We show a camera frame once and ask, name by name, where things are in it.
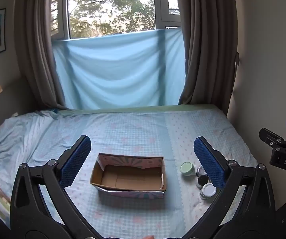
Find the bedsheet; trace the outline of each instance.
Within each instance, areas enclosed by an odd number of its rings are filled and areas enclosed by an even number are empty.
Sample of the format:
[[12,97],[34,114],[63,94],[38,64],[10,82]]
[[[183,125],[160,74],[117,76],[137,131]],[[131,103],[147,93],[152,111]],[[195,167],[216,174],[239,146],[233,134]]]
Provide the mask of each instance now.
[[[72,186],[65,190],[103,237],[142,238],[148,233],[155,238],[179,238],[190,230],[210,205],[200,199],[195,180],[179,172],[184,161],[200,165],[193,152],[198,136],[204,136],[227,159],[244,166],[257,165],[241,137],[215,107],[84,114],[44,111],[10,118],[0,127],[0,188],[10,197],[20,163],[37,166],[57,159],[83,134],[91,138],[92,149]],[[164,199],[127,199],[99,193],[89,183],[99,152],[164,156]],[[52,217],[62,222],[45,187],[41,190]],[[232,218],[242,193],[240,188],[224,221]]]

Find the white jar lid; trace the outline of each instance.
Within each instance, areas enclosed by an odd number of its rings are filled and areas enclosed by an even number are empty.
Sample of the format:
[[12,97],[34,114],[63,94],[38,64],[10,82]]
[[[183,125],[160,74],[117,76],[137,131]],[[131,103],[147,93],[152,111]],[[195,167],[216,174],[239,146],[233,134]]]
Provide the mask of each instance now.
[[216,191],[217,191],[217,189],[212,183],[207,183],[202,188],[202,193],[206,197],[214,196]]

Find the tree foliage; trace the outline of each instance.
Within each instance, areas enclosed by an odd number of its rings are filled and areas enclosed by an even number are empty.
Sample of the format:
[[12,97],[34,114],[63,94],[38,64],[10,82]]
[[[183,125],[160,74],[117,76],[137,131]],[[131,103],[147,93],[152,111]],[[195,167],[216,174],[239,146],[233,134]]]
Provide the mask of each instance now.
[[154,1],[70,0],[72,38],[155,29]]

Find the blue gripper pad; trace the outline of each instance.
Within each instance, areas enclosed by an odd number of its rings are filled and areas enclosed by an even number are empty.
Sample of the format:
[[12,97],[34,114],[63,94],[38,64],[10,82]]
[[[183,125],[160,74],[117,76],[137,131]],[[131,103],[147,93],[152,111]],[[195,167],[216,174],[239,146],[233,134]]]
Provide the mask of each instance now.
[[217,188],[222,189],[226,184],[225,172],[220,166],[220,164],[217,162],[211,151],[199,137],[196,138],[194,142],[194,152],[201,165],[204,167],[207,176],[209,177],[213,185]]
[[73,151],[61,169],[60,185],[65,188],[71,186],[85,159],[91,151],[91,140],[85,137]]

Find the cardboard box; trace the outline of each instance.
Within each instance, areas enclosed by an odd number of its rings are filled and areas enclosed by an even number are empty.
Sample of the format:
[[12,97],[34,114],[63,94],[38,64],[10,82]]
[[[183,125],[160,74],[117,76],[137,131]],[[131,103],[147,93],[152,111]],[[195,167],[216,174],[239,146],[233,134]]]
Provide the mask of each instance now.
[[90,183],[114,196],[160,199],[166,190],[162,156],[121,156],[99,153]]

